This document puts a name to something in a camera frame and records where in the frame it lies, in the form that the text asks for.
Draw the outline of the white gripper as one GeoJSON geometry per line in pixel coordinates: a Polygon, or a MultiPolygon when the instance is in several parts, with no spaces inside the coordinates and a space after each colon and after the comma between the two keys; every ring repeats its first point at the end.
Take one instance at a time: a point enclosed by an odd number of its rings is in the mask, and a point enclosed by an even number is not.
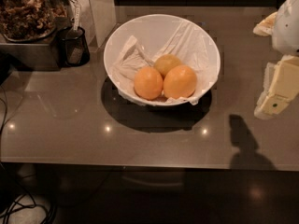
{"type": "Polygon", "coordinates": [[[264,70],[263,92],[254,110],[258,119],[271,119],[284,111],[299,94],[299,0],[286,0],[278,10],[253,29],[259,36],[272,35],[272,46],[284,54],[264,70]]]}

